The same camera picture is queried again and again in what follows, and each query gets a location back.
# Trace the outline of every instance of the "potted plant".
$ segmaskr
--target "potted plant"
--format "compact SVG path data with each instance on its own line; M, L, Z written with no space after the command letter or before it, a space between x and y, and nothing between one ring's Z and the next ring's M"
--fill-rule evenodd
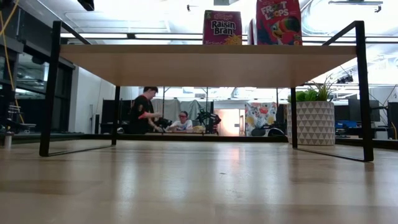
M332 146L335 144L335 106L328 101L333 83L317 84L296 93L297 143L301 145ZM287 110L287 137L292 143L292 107Z

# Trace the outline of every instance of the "cardboard box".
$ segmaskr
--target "cardboard box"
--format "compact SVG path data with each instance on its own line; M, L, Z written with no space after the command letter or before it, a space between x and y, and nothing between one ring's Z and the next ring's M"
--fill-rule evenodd
M206 10L203 44L242 45L241 13Z
M248 45L254 45L253 20L250 20L248 29Z
M257 0L254 44L302 45L299 0Z

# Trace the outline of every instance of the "patterned planter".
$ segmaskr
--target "patterned planter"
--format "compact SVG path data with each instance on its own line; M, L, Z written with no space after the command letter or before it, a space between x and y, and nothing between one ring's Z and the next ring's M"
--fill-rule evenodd
M287 137L292 143L292 107L287 110ZM332 102L297 102L297 142L301 145L335 144L335 106Z

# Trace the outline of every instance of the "shelf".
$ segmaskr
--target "shelf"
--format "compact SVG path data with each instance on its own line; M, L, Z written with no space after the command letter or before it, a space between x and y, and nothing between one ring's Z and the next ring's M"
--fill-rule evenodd
M117 86L296 87L356 57L352 46L62 45Z

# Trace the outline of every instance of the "green plant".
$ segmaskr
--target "green plant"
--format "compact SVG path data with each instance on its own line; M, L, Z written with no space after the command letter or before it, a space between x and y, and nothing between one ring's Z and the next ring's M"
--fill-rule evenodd
M296 102L317 101L318 93L315 90L298 91L296 92ZM287 101L291 102L291 96L287 97Z
M330 90L331 86L334 84L334 82L328 82L328 79L330 79L331 75L327 76L325 82L323 84L315 83L315 86L318 89L318 101L328 101L330 93L332 93L332 90Z
M334 84L334 82L328 82L328 80L331 79L330 77L331 77L331 75L327 76L327 78L323 84L313 82L315 84L315 86L317 87L317 90L310 86L310 88L307 91L296 92L296 102L327 101L330 93L332 93L332 91L333 91L333 90L330 90L330 88ZM291 102L290 95L287 97L287 101L289 103Z
M308 90L305 94L305 101L317 101L318 93L315 90Z

